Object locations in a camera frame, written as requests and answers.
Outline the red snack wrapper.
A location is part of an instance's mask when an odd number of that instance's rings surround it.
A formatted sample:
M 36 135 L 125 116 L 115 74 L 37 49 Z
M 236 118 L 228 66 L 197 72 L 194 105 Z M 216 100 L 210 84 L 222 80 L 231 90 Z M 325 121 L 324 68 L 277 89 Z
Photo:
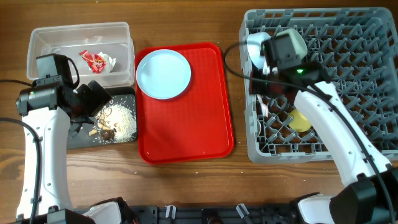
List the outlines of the red snack wrapper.
M 89 53 L 87 50 L 84 50 L 79 53 L 79 56 L 88 64 L 89 69 L 95 74 L 101 73 L 106 66 L 105 59 L 98 54 Z

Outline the yellow cup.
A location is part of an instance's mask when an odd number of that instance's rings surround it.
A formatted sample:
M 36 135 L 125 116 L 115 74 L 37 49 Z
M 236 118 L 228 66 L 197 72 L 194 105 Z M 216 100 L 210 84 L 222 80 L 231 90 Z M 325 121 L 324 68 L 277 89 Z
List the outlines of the yellow cup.
M 311 122 L 297 109 L 292 110 L 289 116 L 292 118 L 289 127 L 297 132 L 306 132 L 312 127 Z

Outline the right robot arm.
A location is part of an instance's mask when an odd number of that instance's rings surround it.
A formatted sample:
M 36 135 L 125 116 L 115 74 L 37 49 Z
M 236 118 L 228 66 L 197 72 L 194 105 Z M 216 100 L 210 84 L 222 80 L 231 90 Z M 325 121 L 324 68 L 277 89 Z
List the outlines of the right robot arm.
M 306 62 L 308 50 L 295 29 L 246 39 L 248 55 L 259 81 L 272 95 L 285 95 L 310 122 L 331 154 L 343 190 L 319 193 L 294 202 L 302 223 L 395 223 L 397 168 L 383 156 L 350 115 L 324 66 Z

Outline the green bowl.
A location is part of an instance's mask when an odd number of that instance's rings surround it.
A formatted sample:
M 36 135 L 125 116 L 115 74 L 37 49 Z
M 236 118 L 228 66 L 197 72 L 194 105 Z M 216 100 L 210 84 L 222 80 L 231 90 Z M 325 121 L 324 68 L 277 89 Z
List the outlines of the green bowl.
M 299 55 L 300 59 L 303 59 L 307 55 L 308 49 L 303 37 L 299 34 L 299 32 L 293 28 L 289 28 L 282 32 L 278 32 L 276 37 L 283 35 L 288 35 L 291 38 L 295 53 Z

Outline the white plastic fork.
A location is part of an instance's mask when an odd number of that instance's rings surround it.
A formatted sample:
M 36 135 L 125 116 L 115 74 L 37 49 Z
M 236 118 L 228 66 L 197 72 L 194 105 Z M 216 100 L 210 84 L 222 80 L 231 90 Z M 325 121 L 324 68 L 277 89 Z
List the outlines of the white plastic fork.
M 262 96 L 259 94 L 257 94 L 256 96 L 257 96 L 257 100 L 261 107 L 262 115 L 263 115 L 263 117 L 267 118 L 269 115 L 269 109 L 268 109 L 267 105 L 263 102 Z

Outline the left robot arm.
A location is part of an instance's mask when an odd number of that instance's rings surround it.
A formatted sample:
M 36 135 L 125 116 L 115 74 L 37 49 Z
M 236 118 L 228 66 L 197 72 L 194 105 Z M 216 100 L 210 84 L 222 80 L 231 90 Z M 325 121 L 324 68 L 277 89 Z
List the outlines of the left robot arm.
M 90 123 L 111 95 L 96 81 L 74 81 L 73 60 L 60 54 L 36 59 L 38 79 L 19 93 L 25 134 L 24 183 L 17 218 L 30 222 L 52 207 L 72 209 L 67 185 L 67 139 L 72 124 Z

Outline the white plastic spoon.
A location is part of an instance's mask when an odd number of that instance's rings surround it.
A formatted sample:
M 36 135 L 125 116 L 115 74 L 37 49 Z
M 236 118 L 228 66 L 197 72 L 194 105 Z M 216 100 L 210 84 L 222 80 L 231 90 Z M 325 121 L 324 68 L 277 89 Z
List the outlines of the white plastic spoon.
M 259 137 L 262 132 L 262 123 L 257 119 L 256 120 L 256 127 L 257 127 L 257 134 L 256 136 Z

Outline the rice and food scraps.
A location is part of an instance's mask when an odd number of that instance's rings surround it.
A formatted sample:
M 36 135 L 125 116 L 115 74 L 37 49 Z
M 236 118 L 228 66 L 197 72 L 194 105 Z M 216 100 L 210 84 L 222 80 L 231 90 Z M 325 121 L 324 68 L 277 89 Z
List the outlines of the rice and food scraps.
M 106 106 L 95 116 L 94 127 L 89 129 L 88 135 L 101 144 L 123 143 L 135 140 L 136 131 L 136 117 L 132 110 L 114 104 Z

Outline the light blue bowl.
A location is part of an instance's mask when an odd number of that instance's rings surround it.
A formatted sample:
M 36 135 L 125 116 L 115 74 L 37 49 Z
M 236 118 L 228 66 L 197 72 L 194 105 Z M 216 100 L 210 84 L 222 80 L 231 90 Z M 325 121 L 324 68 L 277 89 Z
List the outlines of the light blue bowl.
M 249 58 L 251 62 L 258 69 L 263 69 L 266 62 L 266 57 L 262 49 L 262 43 L 270 39 L 270 35 L 266 32 L 258 32 L 249 34 L 246 43 L 248 48 Z

